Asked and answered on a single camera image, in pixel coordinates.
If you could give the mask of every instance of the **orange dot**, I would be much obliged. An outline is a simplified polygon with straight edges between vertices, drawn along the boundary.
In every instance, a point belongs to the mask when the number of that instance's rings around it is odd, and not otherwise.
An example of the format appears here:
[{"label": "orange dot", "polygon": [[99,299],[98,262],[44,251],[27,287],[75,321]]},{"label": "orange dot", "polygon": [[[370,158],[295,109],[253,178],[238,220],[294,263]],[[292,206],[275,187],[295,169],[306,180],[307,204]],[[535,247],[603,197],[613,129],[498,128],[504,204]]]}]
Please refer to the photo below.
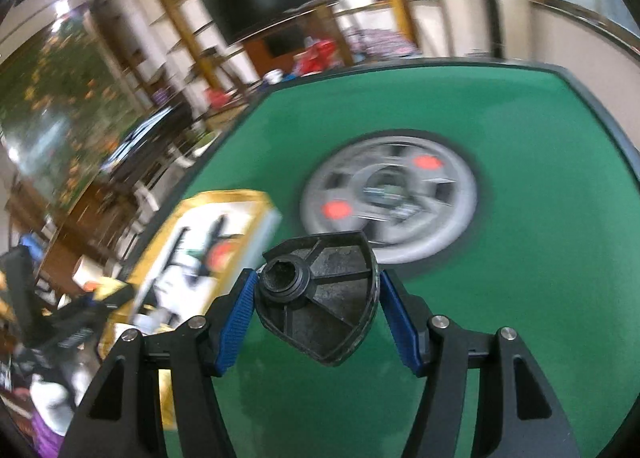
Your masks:
[{"label": "orange dot", "polygon": [[349,216],[353,212],[353,209],[349,205],[349,202],[344,200],[331,200],[322,206],[322,213],[329,220],[340,220]]},{"label": "orange dot", "polygon": [[430,169],[432,171],[442,167],[442,161],[431,155],[418,155],[414,159],[414,164],[420,169]]}]

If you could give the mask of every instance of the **patterned fabric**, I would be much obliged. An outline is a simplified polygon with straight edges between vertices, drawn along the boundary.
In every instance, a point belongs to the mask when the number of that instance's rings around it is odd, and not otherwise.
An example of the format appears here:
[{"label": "patterned fabric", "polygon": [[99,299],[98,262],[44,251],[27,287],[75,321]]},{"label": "patterned fabric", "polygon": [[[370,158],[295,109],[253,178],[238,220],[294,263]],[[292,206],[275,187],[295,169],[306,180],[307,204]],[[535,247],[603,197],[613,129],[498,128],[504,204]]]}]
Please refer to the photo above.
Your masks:
[{"label": "patterned fabric", "polygon": [[65,437],[54,433],[37,411],[34,411],[31,425],[35,437],[33,438],[36,452],[42,458],[57,458]]},{"label": "patterned fabric", "polygon": [[402,34],[388,29],[349,28],[345,32],[354,54],[366,58],[394,60],[410,56],[420,56],[420,50]]}]

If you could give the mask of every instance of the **wheel hub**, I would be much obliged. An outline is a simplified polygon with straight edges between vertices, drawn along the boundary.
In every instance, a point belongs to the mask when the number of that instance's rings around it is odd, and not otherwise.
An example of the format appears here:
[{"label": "wheel hub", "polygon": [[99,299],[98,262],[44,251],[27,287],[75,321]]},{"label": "wheel hub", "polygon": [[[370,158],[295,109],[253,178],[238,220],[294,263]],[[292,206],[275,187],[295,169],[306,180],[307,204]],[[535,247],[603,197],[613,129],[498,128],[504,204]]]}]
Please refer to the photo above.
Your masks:
[{"label": "wheel hub", "polygon": [[356,141],[312,175],[302,197],[309,233],[362,230],[380,263],[439,252],[471,222],[477,190],[466,162],[428,137]]}]

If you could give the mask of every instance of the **green felt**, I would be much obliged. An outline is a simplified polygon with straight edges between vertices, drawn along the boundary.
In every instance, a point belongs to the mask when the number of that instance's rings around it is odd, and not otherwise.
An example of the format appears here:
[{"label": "green felt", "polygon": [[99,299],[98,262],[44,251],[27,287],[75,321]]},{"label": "green felt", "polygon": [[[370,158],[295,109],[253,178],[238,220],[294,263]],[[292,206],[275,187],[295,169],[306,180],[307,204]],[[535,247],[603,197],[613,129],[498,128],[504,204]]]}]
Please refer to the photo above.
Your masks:
[{"label": "green felt", "polygon": [[[515,327],[581,452],[595,456],[640,391],[640,196],[597,119],[557,76],[405,68],[282,90],[185,197],[266,191],[284,216],[274,243],[300,235],[300,194],[313,170],[354,137],[389,128],[462,146],[481,183],[472,236],[405,281],[408,291],[467,329]],[[459,456],[470,449],[478,374],[468,383]],[[254,317],[238,363],[215,384],[241,458],[397,458],[424,382],[402,366],[379,311],[338,368],[296,352]]]}]

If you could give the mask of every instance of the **black plastic part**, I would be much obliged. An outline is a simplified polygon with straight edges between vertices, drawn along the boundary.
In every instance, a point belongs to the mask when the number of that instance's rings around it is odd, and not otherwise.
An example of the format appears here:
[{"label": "black plastic part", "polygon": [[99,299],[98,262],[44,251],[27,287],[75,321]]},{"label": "black plastic part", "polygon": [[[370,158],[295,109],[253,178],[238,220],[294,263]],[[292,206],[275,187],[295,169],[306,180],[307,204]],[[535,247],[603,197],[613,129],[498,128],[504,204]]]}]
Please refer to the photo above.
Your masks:
[{"label": "black plastic part", "polygon": [[578,457],[571,425],[521,337],[498,332],[480,370],[472,458]]},{"label": "black plastic part", "polygon": [[294,238],[264,259],[254,297],[262,325],[322,364],[341,364],[366,336],[380,295],[364,234]]},{"label": "black plastic part", "polygon": [[32,346],[46,339],[51,323],[42,316],[36,301],[33,261],[27,247],[16,245],[3,254],[0,271],[6,281],[6,291],[0,291],[0,297],[11,305],[22,343]]},{"label": "black plastic part", "polygon": [[166,458],[158,370],[170,369],[175,419],[184,458],[235,458],[211,376],[220,334],[248,278],[245,269],[229,294],[217,298],[205,323],[131,341],[120,338],[98,371],[60,453],[64,458]]},{"label": "black plastic part", "polygon": [[211,377],[202,364],[199,343],[207,341],[207,327],[183,323],[175,330],[170,350],[175,420],[184,458],[235,458]]},{"label": "black plastic part", "polygon": [[465,331],[451,322],[446,329],[432,329],[431,337],[435,358],[402,458],[448,458],[456,453],[465,403]]},{"label": "black plastic part", "polygon": [[298,303],[302,307],[304,299],[299,302],[296,300],[306,293],[310,282],[309,264],[302,258],[285,254],[265,265],[260,274],[260,291],[274,303],[286,303],[291,308]]},{"label": "black plastic part", "polygon": [[119,339],[105,359],[66,434],[65,458],[166,458],[158,369],[144,361],[142,333]]}]

